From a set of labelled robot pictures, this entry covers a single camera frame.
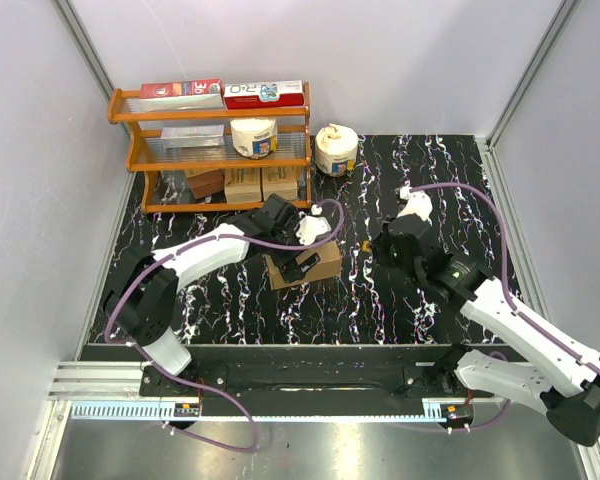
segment white wall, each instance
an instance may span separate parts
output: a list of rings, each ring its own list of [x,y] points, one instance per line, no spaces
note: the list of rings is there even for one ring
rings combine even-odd
[[[75,353],[127,178],[105,109],[51,2],[0,1],[0,479]]]
[[[496,150],[554,322],[600,350],[600,0],[581,2]]]
[[[487,135],[560,0],[73,0],[114,85],[311,82],[312,129]]]

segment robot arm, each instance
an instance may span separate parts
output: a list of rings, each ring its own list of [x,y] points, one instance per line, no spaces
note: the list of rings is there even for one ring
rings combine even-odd
[[[257,254],[269,255],[286,282],[300,280],[320,261],[318,254],[298,263],[301,248],[279,250],[267,247],[267,242],[301,247],[313,244],[330,231],[324,217],[303,215],[290,202],[271,195],[262,208],[231,217],[227,223],[196,239],[196,242],[209,240],[194,248],[183,249],[183,244],[151,254],[139,249],[127,250],[108,283],[103,309],[111,316],[123,292],[140,272],[173,254],[174,258],[152,272],[134,291],[122,307],[117,323],[156,363],[170,374],[180,375],[191,362],[190,353],[171,329],[176,294],[180,290],[220,267]],[[251,243],[241,237],[249,237]]]
[[[379,265],[406,273],[441,307],[451,309],[488,328],[523,355],[530,366],[510,364],[470,347],[454,345],[426,374],[445,394],[458,383],[509,398],[546,415],[565,436],[582,445],[600,435],[600,352],[575,341],[513,299],[505,299],[500,280],[482,265],[440,245],[430,223],[431,201],[424,192],[400,192],[406,201],[396,218],[387,219],[370,244]],[[528,321],[521,318],[526,314]],[[576,360],[549,336],[568,345]]]

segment orange wooden shelf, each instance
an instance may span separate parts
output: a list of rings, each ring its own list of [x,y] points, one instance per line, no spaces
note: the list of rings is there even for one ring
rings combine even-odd
[[[294,202],[299,208],[309,208],[311,202],[311,144],[309,83],[304,82],[305,104],[300,107],[254,108],[244,110],[177,110],[143,112],[138,103],[139,90],[116,89],[109,101],[109,122],[126,123],[131,131],[131,144],[127,155],[127,170],[143,172],[145,192],[142,209],[146,213],[159,212],[213,212],[248,210],[263,205],[256,203],[152,203],[158,175],[163,171],[190,168],[264,168],[304,167],[306,200]],[[139,122],[165,122],[182,120],[213,120],[251,117],[303,117],[303,122],[278,126],[278,147],[262,159],[240,156],[233,148],[231,128],[225,127],[223,147],[166,148],[160,139],[161,129],[142,129]]]

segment red box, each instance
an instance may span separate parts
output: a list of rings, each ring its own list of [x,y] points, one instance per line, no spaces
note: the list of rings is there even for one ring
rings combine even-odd
[[[179,108],[222,108],[222,80],[206,78],[186,82],[145,83],[140,87],[145,111]]]
[[[304,105],[302,80],[227,85],[224,101],[230,109],[301,107]]]

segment shelf rack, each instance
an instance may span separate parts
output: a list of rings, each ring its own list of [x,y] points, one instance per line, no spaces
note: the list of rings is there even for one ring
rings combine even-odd
[[[138,101],[139,90],[116,89],[109,101],[107,118],[112,124],[126,123],[129,127],[131,144],[127,155],[127,170],[144,173],[143,211],[170,213],[249,210],[264,204],[226,203],[224,195],[214,195],[211,200],[195,200],[188,194],[186,180],[183,182],[183,170],[190,168],[295,167],[299,180],[298,200],[293,203],[298,208],[309,208],[312,201],[308,82],[304,82],[303,90],[304,105],[300,107],[144,112]],[[278,148],[261,159],[239,155],[233,148],[231,127],[228,126],[224,130],[225,145],[222,147],[174,149],[164,148],[160,139],[162,129],[143,129],[140,125],[140,122],[228,121],[231,118],[258,117],[302,117],[304,121],[278,125]]]

